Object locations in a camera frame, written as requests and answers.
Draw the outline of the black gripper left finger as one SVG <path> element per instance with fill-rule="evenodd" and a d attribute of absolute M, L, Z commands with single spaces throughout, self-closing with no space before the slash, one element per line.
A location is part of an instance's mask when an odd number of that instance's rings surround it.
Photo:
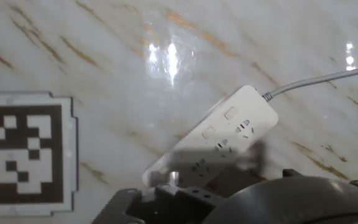
<path fill-rule="evenodd" d="M 127 211 L 136 199 L 142 197 L 138 189 L 123 189 L 117 191 L 111 200 L 104 206 L 92 224 L 144 224 L 137 217 L 128 215 Z"/>

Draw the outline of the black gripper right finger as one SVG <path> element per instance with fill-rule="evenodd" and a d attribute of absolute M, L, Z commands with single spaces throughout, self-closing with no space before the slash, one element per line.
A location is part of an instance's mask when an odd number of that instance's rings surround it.
<path fill-rule="evenodd" d="M 152 172 L 149 175 L 149 185 L 154 190 L 154 199 L 148 223 L 202 223 L 226 200 L 225 197 L 200 187 L 180 187 L 179 181 L 177 172 Z"/>

